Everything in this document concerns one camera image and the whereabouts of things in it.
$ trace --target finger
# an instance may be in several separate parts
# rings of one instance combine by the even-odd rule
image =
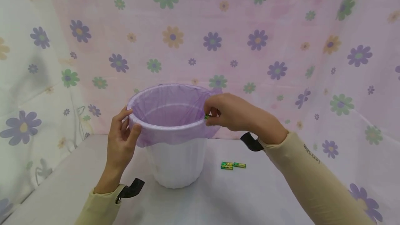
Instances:
[[[132,110],[126,110],[126,106],[119,112],[118,115],[112,118],[111,120],[111,127],[110,127],[110,132],[114,131],[120,131],[121,130],[121,122],[122,120],[127,117],[129,114],[132,113]]]
[[[137,138],[139,137],[141,131],[142,131],[142,126],[140,126],[140,124],[135,123],[132,126],[131,133],[129,134],[129,137],[127,138],[127,142],[129,143],[129,145],[136,146],[136,141],[137,141]]]

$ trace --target green battery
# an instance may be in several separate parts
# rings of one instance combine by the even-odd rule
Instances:
[[[244,168],[244,169],[246,168],[246,164],[240,164],[240,163],[238,163],[238,162],[236,162],[236,163],[234,162],[234,163],[233,163],[233,166],[234,166],[234,167],[238,167],[238,168]]]
[[[221,164],[221,169],[233,170],[233,166],[232,166],[232,165],[224,165],[224,164]]]

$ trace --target arm sleeve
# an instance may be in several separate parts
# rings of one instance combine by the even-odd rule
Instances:
[[[374,224],[347,188],[296,133],[289,133],[281,144],[265,144],[260,139],[259,142],[316,225]]]
[[[121,206],[115,201],[124,187],[119,184],[113,193],[108,194],[94,194],[92,189],[75,225],[112,225]]]

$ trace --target battery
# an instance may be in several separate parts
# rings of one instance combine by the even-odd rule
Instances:
[[[246,168],[246,164],[240,164],[240,163],[238,163],[238,162],[236,162],[236,163],[234,162],[234,163],[233,163],[233,166],[234,166],[234,167],[238,167],[238,168],[244,168],[244,169]]]

